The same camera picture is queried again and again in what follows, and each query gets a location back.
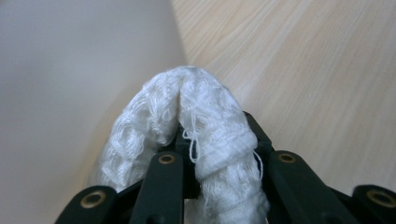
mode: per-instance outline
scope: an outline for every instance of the metal grommet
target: metal grommet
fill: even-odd
[[[278,158],[283,161],[283,162],[287,162],[287,163],[294,163],[296,162],[296,159],[290,155],[289,153],[281,153]]]
[[[83,208],[94,208],[105,201],[106,194],[102,190],[93,191],[81,199],[80,205]]]
[[[169,164],[176,160],[176,158],[172,155],[163,155],[161,156],[158,161],[162,164]]]
[[[387,208],[395,208],[396,207],[396,199],[394,199],[392,196],[388,195],[386,192],[382,190],[377,190],[377,189],[370,189],[369,191],[366,192],[367,197],[384,207]]]

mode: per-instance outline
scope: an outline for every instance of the white wall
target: white wall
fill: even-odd
[[[0,1],[0,223],[53,223],[123,107],[183,63],[168,1]]]

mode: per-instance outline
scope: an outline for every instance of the white rope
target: white rope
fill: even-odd
[[[179,122],[191,140],[202,190],[198,200],[186,203],[189,222],[263,223],[269,203],[253,154],[257,138],[227,89],[196,67],[161,73],[144,85],[114,123],[90,185],[120,191],[143,178]]]

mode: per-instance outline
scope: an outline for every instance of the wooden surface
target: wooden surface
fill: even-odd
[[[173,0],[187,58],[326,184],[396,191],[396,1]]]

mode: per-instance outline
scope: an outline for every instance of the light wood table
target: light wood table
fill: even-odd
[[[173,0],[190,64],[347,194],[396,191],[396,1]]]

